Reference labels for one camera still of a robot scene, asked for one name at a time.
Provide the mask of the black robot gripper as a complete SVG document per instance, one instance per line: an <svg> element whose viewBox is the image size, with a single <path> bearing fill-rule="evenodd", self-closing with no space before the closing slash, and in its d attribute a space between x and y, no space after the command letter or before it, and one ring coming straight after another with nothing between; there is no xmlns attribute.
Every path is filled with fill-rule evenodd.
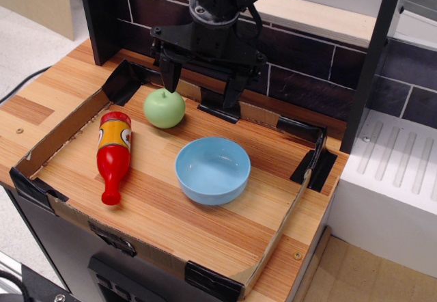
<svg viewBox="0 0 437 302"><path fill-rule="evenodd" d="M198 23L155 26L152 53L160 68L163 85L174 93L184 67L208 76L227 78L223 108L233 107L246 86L266 64L266 56L241 40L234 28L209 29Z"/></svg>

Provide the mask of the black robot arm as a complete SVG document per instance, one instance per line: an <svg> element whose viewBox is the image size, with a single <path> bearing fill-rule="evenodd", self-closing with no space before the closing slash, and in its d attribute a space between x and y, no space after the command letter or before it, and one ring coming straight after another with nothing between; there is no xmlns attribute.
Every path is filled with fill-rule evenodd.
<svg viewBox="0 0 437 302"><path fill-rule="evenodd" d="M223 107L234 106L266 64L255 47L262 31L256 1L190 0L191 23L151 28L152 55L164 87L176 90L184 64L218 70L227 74Z"/></svg>

